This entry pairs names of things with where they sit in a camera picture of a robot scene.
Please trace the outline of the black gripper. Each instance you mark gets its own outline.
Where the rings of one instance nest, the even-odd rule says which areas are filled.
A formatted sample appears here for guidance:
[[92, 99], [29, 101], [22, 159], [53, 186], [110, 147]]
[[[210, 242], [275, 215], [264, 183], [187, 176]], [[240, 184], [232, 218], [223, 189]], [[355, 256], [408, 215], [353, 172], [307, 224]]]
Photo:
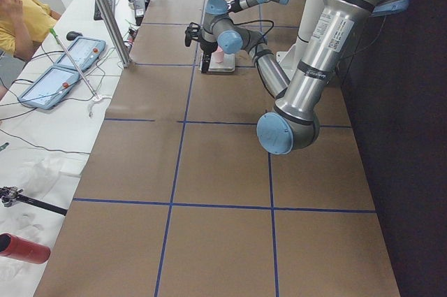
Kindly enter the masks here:
[[231, 0], [228, 2], [229, 13], [239, 13], [247, 8], [246, 0]]
[[199, 41], [200, 49], [203, 51], [200, 63], [200, 71], [201, 73], [207, 73], [209, 71], [212, 53], [217, 50], [218, 43], [215, 36], [205, 29], [202, 29], [200, 31]]

